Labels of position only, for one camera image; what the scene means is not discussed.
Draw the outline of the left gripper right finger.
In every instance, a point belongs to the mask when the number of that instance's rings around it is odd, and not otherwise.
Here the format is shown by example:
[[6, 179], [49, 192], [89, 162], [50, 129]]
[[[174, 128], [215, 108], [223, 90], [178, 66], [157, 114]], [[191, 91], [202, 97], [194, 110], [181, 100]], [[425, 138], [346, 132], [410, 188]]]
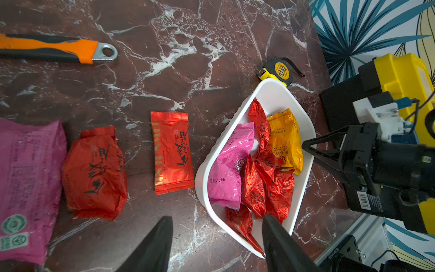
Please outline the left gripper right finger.
[[321, 271], [272, 215], [263, 216], [262, 237], [268, 271]]

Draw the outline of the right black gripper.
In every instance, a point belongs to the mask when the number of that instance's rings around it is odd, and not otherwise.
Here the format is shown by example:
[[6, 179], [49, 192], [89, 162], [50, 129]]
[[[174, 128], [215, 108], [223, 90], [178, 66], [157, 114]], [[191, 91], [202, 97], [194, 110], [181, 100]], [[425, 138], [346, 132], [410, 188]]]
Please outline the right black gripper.
[[345, 184], [352, 210], [399, 221], [433, 221], [434, 147], [385, 142], [380, 134], [377, 123], [351, 125], [306, 140], [302, 149]]

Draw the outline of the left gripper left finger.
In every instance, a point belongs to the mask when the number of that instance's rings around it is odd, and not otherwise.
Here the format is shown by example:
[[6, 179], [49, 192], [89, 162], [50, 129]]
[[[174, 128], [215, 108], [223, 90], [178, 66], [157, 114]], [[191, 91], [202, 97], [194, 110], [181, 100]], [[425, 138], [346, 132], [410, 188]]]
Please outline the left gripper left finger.
[[164, 216], [116, 272], [167, 272], [172, 239], [172, 217]]

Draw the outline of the white plastic storage box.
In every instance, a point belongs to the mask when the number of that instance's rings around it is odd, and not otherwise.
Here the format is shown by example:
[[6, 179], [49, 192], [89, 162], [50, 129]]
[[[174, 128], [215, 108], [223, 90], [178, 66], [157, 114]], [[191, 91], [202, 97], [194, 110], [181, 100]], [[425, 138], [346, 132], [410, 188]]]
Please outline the white plastic storage box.
[[249, 112], [254, 101], [260, 104], [270, 122], [270, 146], [273, 153], [284, 161], [282, 169], [293, 171], [295, 182], [291, 206], [287, 217], [280, 219], [285, 231], [293, 232], [314, 162], [314, 156], [302, 149], [302, 143], [315, 138], [316, 131], [310, 117], [296, 96], [291, 94], [290, 90], [276, 79], [263, 80], [253, 93], [242, 102], [216, 140], [210, 153], [199, 166], [195, 177], [195, 188], [200, 203], [206, 208], [212, 220], [252, 254], [263, 258], [262, 220], [260, 218], [253, 219], [252, 234], [255, 241], [260, 243], [258, 247], [254, 247], [239, 231], [228, 225], [225, 221], [226, 208], [219, 204], [212, 204], [208, 193], [212, 167], [237, 126], [249, 123]]

